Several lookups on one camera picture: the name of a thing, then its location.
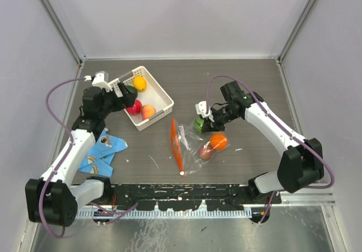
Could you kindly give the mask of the fake dark green vegetable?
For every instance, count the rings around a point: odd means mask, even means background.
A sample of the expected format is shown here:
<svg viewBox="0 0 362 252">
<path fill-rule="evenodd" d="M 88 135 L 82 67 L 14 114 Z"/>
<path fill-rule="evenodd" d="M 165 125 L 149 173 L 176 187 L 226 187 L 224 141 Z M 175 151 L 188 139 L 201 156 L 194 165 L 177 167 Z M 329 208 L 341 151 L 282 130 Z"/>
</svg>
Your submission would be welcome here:
<svg viewBox="0 0 362 252">
<path fill-rule="evenodd" d="M 138 90 L 135 87 L 133 87 L 131 85 L 126 85 L 126 88 L 127 88 L 128 91 L 130 91 L 136 97 L 138 97 Z"/>
</svg>

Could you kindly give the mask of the fake red apple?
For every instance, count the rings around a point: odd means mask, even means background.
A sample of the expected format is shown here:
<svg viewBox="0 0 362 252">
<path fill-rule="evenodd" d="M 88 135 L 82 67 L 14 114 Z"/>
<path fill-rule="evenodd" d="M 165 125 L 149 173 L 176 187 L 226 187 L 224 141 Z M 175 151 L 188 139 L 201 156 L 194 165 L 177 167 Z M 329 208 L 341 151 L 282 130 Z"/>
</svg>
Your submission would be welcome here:
<svg viewBox="0 0 362 252">
<path fill-rule="evenodd" d="M 137 115 L 140 114 L 142 106 L 142 103 L 136 99 L 133 106 L 126 108 L 126 111 L 130 115 Z"/>
</svg>

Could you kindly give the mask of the fake yellow lemon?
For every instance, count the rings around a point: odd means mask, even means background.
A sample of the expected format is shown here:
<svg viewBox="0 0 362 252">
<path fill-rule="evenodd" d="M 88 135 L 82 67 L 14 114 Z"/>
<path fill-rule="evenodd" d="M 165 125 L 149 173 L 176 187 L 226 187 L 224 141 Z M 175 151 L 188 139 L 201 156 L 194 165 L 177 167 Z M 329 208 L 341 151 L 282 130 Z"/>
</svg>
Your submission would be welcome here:
<svg viewBox="0 0 362 252">
<path fill-rule="evenodd" d="M 143 76 L 134 77 L 132 83 L 137 91 L 144 92 L 147 88 L 147 82 Z"/>
</svg>

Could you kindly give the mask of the fake peach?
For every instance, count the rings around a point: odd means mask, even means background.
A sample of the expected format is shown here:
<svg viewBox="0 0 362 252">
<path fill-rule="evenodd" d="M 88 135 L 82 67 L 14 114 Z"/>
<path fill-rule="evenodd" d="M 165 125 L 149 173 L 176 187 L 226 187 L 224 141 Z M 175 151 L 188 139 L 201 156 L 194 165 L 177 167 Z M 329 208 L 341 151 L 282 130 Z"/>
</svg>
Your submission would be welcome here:
<svg viewBox="0 0 362 252">
<path fill-rule="evenodd" d="M 141 108 L 141 117 L 144 120 L 156 114 L 156 109 L 153 105 L 144 105 Z"/>
</svg>

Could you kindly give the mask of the fake brown passion fruit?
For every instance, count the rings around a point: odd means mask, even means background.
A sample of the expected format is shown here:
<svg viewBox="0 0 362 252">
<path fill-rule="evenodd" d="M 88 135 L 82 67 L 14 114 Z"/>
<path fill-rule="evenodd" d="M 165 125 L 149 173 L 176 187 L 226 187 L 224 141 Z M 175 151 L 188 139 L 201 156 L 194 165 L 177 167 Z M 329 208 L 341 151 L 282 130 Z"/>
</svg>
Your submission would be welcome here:
<svg viewBox="0 0 362 252">
<path fill-rule="evenodd" d="M 209 160 L 214 155 L 214 149 L 210 145 L 204 145 L 199 148 L 198 154 L 202 160 Z"/>
</svg>

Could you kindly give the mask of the clear zip top bag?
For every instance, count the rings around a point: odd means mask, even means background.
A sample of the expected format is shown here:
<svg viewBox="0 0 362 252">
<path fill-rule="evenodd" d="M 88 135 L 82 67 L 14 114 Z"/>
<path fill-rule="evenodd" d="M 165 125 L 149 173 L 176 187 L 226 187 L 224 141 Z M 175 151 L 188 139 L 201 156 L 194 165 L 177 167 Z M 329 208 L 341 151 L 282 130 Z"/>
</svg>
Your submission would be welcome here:
<svg viewBox="0 0 362 252">
<path fill-rule="evenodd" d="M 221 152 L 214 150 L 214 155 L 209 160 L 199 158 L 199 148 L 204 145 L 210 145 L 210 137 L 214 133 L 223 132 L 199 133 L 194 128 L 194 122 L 191 125 L 184 125 L 177 122 L 175 118 L 171 119 L 170 144 L 180 176 L 185 177 L 201 170 L 217 153 Z"/>
</svg>

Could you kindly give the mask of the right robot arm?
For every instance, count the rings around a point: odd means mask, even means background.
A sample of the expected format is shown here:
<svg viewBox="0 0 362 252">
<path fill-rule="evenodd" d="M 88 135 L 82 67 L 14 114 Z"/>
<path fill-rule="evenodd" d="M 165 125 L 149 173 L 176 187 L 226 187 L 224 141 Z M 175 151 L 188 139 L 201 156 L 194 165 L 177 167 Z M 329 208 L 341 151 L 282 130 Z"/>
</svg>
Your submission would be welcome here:
<svg viewBox="0 0 362 252">
<path fill-rule="evenodd" d="M 202 133 L 224 131 L 225 125 L 241 118 L 265 136 L 281 156 L 279 167 L 248 181 L 249 199 L 261 203 L 274 191 L 294 193 L 324 177 L 322 145 L 316 139 L 306 139 L 285 124 L 271 111 L 264 99 L 249 88 L 233 80 L 220 90 L 225 104 L 214 109 L 207 101 L 195 105 L 199 130 Z"/>
</svg>

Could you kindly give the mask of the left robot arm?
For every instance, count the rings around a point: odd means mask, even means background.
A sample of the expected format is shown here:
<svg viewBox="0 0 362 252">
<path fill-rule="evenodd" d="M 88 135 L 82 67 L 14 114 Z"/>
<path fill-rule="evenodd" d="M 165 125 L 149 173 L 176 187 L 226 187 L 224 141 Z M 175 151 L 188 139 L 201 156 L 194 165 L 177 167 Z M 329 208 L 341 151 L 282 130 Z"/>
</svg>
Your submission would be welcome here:
<svg viewBox="0 0 362 252">
<path fill-rule="evenodd" d="M 80 114 L 66 130 L 69 139 L 63 150 L 40 178 L 29 179 L 25 185 L 31 222 L 68 227 L 85 205 L 94 200 L 111 202 L 114 190 L 109 178 L 89 177 L 75 188 L 71 185 L 83 158 L 100 138 L 106 117 L 133 106 L 135 100 L 136 95 L 122 82 L 113 83 L 110 90 L 100 86 L 84 90 Z"/>
</svg>

